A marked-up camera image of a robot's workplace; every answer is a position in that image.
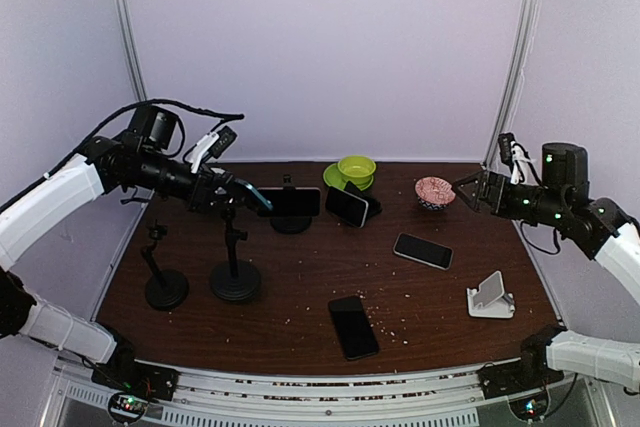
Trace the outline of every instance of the robotic arm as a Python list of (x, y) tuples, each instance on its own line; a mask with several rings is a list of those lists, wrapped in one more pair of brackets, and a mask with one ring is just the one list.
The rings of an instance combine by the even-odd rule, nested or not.
[[(198, 149), (197, 166), (179, 163), (163, 151), (169, 146), (175, 126), (178, 124), (182, 129), (180, 119), (173, 112), (153, 105), (154, 102), (179, 104), (173, 101), (134, 104), (136, 110), (125, 131), (113, 139), (90, 137), (60, 170), (0, 212), (0, 338), (29, 336), (76, 353), (102, 366), (118, 382), (130, 385), (138, 379), (133, 366), (133, 346), (126, 339), (47, 302), (9, 271), (54, 225), (116, 187), (152, 189), (161, 196), (184, 200), (188, 210), (198, 213), (210, 212), (230, 200), (254, 209), (271, 210), (270, 202), (251, 184), (202, 163), (208, 157), (219, 157), (235, 140), (231, 129), (224, 127), (221, 135), (215, 134), (217, 142)], [(222, 117), (222, 123), (243, 117), (212, 116)]]
[[(526, 164), (514, 154), (526, 151), (512, 134), (499, 137), (500, 156), (513, 169), (510, 177), (483, 170), (454, 183), (456, 194), (474, 211), (537, 226), (555, 228), (590, 260), (616, 277), (640, 304), (638, 222), (608, 198), (589, 198), (587, 151), (573, 144), (542, 146), (542, 179), (524, 185), (516, 175)], [(640, 390), (640, 344), (586, 337), (549, 327), (522, 344), (521, 380), (545, 369), (571, 371)]]

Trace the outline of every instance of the wooden table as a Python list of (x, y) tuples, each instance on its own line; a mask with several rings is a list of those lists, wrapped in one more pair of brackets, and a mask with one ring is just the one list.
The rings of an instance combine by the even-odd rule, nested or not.
[[(236, 164), (226, 168), (257, 186), (280, 186), (283, 174), (295, 185), (323, 188), (326, 164)], [(449, 181), (476, 164), (380, 164), (371, 189), (383, 206), (363, 229), (340, 224), (326, 212), (303, 234), (273, 231), (267, 219), (238, 211), (236, 228), (248, 230), (241, 259), (262, 273), (258, 298), (225, 303), (208, 286), (211, 268), (226, 260), (224, 225), (216, 216), (192, 214), (177, 200), (153, 200), (118, 267), (98, 315), (137, 346), (138, 357), (176, 366), (264, 374), (371, 374), (484, 363), (519, 355), (525, 337), (556, 323), (538, 275), (511, 222), (475, 214), (456, 200), (443, 212), (418, 205), (416, 179)], [(156, 250), (161, 268), (189, 279), (187, 300), (174, 312), (152, 310), (144, 300), (149, 270), (140, 256), (147, 225), (169, 227)], [(454, 250), (449, 271), (392, 254), (400, 232)], [(471, 318), (466, 289), (496, 270), (513, 293), (511, 320)], [(363, 296), (380, 353), (347, 362), (327, 311), (327, 302)]]

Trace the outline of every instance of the stand base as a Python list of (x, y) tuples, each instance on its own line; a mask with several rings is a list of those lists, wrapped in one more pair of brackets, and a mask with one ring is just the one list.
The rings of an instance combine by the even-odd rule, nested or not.
[(189, 295), (189, 281), (177, 270), (163, 270), (162, 275), (167, 288), (163, 289), (156, 278), (151, 277), (144, 288), (144, 297), (152, 309), (173, 310)]
[(245, 302), (260, 290), (260, 272), (253, 264), (238, 261), (238, 277), (231, 277), (229, 262), (216, 265), (209, 277), (209, 287), (218, 298), (227, 302)]
[(311, 217), (273, 217), (271, 227), (279, 234), (300, 234), (311, 227)]

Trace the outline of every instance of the white smartphone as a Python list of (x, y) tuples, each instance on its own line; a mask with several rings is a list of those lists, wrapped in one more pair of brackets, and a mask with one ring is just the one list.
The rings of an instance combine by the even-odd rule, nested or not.
[(347, 224), (362, 228), (367, 220), (369, 202), (349, 192), (329, 187), (325, 208)]
[(453, 250), (449, 247), (434, 244), (409, 234), (398, 236), (393, 253), (399, 257), (442, 270), (451, 267), (451, 259), (453, 258)]

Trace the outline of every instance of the green plate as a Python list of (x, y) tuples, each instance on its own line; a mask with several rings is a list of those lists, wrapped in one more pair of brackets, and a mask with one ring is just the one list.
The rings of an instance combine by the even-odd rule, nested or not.
[[(335, 187), (336, 189), (343, 190), (345, 185), (347, 185), (346, 180), (342, 178), (342, 174), (338, 170), (338, 164), (331, 164), (329, 167), (324, 169), (324, 173), (322, 174), (322, 178), (324, 179), (324, 183), (329, 187)], [(371, 180), (367, 182), (367, 184), (361, 188), (360, 190), (367, 190), (373, 184), (373, 176)]]

